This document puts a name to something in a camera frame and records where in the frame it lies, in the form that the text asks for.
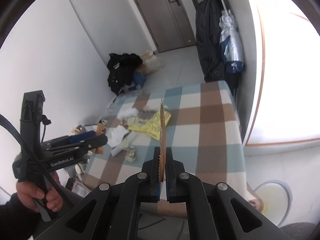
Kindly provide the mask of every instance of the door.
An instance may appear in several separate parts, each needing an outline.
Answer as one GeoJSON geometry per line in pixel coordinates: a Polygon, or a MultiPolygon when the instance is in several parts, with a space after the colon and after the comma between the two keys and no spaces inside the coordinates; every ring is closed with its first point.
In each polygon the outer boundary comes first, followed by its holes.
{"type": "Polygon", "coordinates": [[[136,2],[158,52],[196,44],[180,0],[136,0],[136,2]]]}

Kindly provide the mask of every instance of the box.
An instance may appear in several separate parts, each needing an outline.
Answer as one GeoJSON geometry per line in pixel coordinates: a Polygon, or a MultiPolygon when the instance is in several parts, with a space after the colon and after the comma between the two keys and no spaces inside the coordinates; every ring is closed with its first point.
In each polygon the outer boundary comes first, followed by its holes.
{"type": "Polygon", "coordinates": [[[133,90],[140,90],[143,87],[145,82],[146,82],[146,76],[139,71],[135,71],[133,73],[132,84],[130,86],[125,85],[123,87],[123,90],[124,90],[124,92],[129,92],[129,91],[133,91],[133,90]]]}

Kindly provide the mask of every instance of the human hand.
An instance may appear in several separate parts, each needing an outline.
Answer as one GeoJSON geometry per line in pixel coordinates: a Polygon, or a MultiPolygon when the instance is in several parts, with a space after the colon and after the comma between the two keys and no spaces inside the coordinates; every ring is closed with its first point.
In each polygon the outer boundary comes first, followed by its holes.
{"type": "MultiPolygon", "coordinates": [[[[54,172],[52,178],[60,184],[59,177],[56,172],[54,172]]],[[[34,212],[39,212],[33,199],[43,199],[44,192],[31,181],[17,182],[16,189],[21,203],[34,212]]],[[[63,200],[54,187],[48,191],[45,198],[47,199],[47,208],[51,209],[53,212],[57,212],[62,208],[63,200]]]]}

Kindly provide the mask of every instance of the black object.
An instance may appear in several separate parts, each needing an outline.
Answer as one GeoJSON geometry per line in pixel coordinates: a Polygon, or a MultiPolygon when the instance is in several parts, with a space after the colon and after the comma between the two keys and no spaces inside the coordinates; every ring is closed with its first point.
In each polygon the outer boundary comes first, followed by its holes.
{"type": "Polygon", "coordinates": [[[292,240],[306,240],[314,232],[316,226],[313,223],[300,222],[283,226],[280,229],[290,236],[292,240]]]}
{"type": "Polygon", "coordinates": [[[171,1],[170,3],[174,3],[174,2],[176,2],[178,6],[181,6],[181,4],[180,4],[180,1],[179,1],[179,0],[173,0],[173,1],[171,1]]]}
{"type": "Polygon", "coordinates": [[[142,229],[149,228],[149,227],[154,226],[154,225],[156,225],[156,224],[158,224],[158,223],[160,223],[160,222],[162,222],[162,221],[165,221],[165,220],[166,220],[166,218],[162,218],[162,219],[158,220],[157,222],[154,222],[154,223],[152,223],[152,224],[150,224],[150,225],[147,225],[147,226],[145,226],[145,227],[143,227],[143,228],[138,228],[138,230],[142,230],[142,229]]]}
{"type": "Polygon", "coordinates": [[[5,205],[0,205],[1,239],[29,239],[40,220],[40,214],[25,207],[17,193],[5,205]]]}
{"type": "MultiPolygon", "coordinates": [[[[36,240],[137,239],[140,203],[159,200],[159,154],[155,147],[153,160],[124,183],[100,184],[36,240]]],[[[229,185],[210,185],[186,173],[183,163],[173,159],[171,148],[165,171],[167,200],[186,202],[190,239],[290,239],[229,185]]]]}
{"type": "Polygon", "coordinates": [[[220,0],[204,0],[196,12],[196,47],[206,82],[224,79],[224,64],[220,53],[220,0]]]}
{"type": "Polygon", "coordinates": [[[142,64],[142,59],[136,54],[118,55],[111,53],[107,68],[110,71],[108,84],[111,91],[119,94],[124,85],[130,86],[133,81],[133,73],[142,64]]]}
{"type": "MultiPolygon", "coordinates": [[[[0,125],[6,128],[21,145],[21,153],[12,164],[13,173],[18,181],[32,181],[44,193],[47,193],[50,182],[66,204],[72,207],[49,172],[81,162],[88,150],[105,145],[108,139],[105,135],[95,136],[95,132],[91,131],[80,135],[63,136],[41,144],[41,121],[46,124],[50,122],[42,114],[44,101],[42,90],[24,94],[20,120],[21,135],[2,115],[0,115],[0,125]]],[[[44,198],[42,202],[42,207],[50,218],[54,218],[55,214],[46,207],[46,199],[44,198]]]]}
{"type": "Polygon", "coordinates": [[[44,135],[45,135],[45,129],[46,129],[47,125],[51,124],[51,120],[49,120],[49,119],[47,118],[47,116],[43,114],[43,115],[42,115],[41,122],[42,122],[43,125],[44,125],[43,135],[42,135],[42,139],[41,139],[41,142],[43,142],[43,140],[44,140],[44,135]]]}

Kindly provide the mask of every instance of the plaid tablecloth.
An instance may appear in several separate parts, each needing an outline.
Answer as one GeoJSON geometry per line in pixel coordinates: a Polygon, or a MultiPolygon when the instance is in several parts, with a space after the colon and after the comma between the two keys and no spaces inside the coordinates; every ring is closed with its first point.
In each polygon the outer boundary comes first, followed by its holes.
{"type": "MultiPolygon", "coordinates": [[[[248,197],[239,118],[224,81],[120,99],[113,106],[107,130],[119,125],[116,116],[120,110],[129,107],[140,110],[145,106],[156,109],[161,98],[172,115],[166,127],[167,147],[172,148],[175,160],[183,162],[186,172],[210,184],[227,182],[247,200],[254,198],[248,197]]],[[[153,158],[154,147],[159,146],[159,141],[146,133],[139,133],[132,144],[137,152],[133,163],[124,159],[124,151],[113,157],[109,145],[104,147],[103,155],[93,154],[83,176],[84,184],[93,189],[102,182],[111,185],[124,182],[140,172],[145,161],[153,158]]],[[[165,185],[162,185],[161,201],[158,204],[144,203],[141,209],[167,216],[186,216],[184,203],[169,204],[166,201],[165,185]]]]}

